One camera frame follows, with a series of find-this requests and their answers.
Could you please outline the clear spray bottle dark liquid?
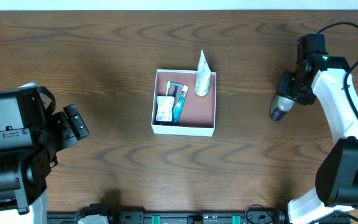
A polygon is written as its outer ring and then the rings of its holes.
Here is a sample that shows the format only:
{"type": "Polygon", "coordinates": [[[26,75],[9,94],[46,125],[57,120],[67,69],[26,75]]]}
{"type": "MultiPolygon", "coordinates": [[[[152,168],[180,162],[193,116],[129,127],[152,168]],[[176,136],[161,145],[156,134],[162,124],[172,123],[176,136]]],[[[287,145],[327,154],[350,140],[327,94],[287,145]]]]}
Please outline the clear spray bottle dark liquid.
{"type": "Polygon", "coordinates": [[[280,121],[294,104],[293,100],[277,95],[270,105],[270,117],[274,121],[280,121]]]}

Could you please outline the green and white packet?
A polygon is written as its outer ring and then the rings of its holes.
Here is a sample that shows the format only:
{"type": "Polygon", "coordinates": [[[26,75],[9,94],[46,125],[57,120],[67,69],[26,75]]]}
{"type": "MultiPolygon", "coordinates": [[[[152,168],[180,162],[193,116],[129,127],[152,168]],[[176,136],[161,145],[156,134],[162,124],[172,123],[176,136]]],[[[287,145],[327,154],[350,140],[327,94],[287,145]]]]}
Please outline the green and white packet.
{"type": "Polygon", "coordinates": [[[174,102],[175,98],[173,96],[157,97],[157,114],[155,118],[157,122],[172,122],[174,102]]]}

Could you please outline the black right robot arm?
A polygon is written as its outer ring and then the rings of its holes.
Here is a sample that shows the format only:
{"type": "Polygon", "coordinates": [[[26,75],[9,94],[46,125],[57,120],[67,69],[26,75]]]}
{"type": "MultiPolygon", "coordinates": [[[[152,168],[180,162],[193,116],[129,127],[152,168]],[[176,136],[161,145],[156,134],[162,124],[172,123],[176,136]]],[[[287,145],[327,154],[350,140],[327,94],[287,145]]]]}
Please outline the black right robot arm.
{"type": "Polygon", "coordinates": [[[270,117],[279,121],[295,103],[319,101],[334,144],[314,187],[287,203],[287,223],[335,222],[358,209],[358,96],[349,70],[343,56],[327,53],[324,35],[306,34],[297,41],[295,71],[287,70],[280,81],[270,117]]]}

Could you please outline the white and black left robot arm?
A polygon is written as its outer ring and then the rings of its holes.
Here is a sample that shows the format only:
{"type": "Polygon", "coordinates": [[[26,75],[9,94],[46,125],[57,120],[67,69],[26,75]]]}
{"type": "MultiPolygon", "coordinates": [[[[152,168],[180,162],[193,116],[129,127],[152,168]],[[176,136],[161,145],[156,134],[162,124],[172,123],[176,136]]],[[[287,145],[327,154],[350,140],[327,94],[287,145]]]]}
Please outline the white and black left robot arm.
{"type": "Polygon", "coordinates": [[[57,152],[89,135],[74,104],[55,107],[54,95],[35,83],[0,91],[0,223],[46,223],[57,152]]]}

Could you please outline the white cream tube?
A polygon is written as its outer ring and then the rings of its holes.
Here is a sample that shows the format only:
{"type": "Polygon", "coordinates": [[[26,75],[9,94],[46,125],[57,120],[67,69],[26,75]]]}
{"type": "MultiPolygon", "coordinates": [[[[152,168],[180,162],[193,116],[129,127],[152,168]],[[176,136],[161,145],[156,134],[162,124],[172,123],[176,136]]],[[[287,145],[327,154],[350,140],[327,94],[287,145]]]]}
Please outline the white cream tube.
{"type": "Polygon", "coordinates": [[[195,79],[195,94],[199,97],[205,97],[209,92],[210,81],[211,69],[202,50],[195,79]]]}

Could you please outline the teal toothpaste tube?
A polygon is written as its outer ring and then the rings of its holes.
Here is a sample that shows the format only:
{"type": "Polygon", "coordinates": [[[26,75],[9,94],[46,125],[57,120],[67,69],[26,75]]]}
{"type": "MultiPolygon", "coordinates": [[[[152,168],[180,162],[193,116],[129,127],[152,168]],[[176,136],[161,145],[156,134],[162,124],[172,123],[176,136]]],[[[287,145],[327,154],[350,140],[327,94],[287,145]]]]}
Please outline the teal toothpaste tube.
{"type": "Polygon", "coordinates": [[[181,89],[180,95],[178,97],[178,101],[173,110],[173,124],[177,125],[180,120],[181,111],[183,109],[183,105],[185,102],[186,94],[188,93],[188,85],[184,85],[181,89]]]}

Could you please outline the blue disposable razor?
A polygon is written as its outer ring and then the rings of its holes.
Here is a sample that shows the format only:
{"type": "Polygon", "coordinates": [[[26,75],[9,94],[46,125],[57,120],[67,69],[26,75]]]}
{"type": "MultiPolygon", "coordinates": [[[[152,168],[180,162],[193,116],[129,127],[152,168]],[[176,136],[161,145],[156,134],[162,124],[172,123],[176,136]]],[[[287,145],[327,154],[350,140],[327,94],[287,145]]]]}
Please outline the blue disposable razor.
{"type": "Polygon", "coordinates": [[[176,95],[177,95],[177,91],[178,91],[178,89],[179,88],[182,88],[183,87],[183,85],[182,84],[180,84],[180,83],[175,83],[175,82],[171,82],[171,86],[173,86],[174,87],[174,91],[173,91],[173,97],[175,98],[176,97],[176,95]]]}

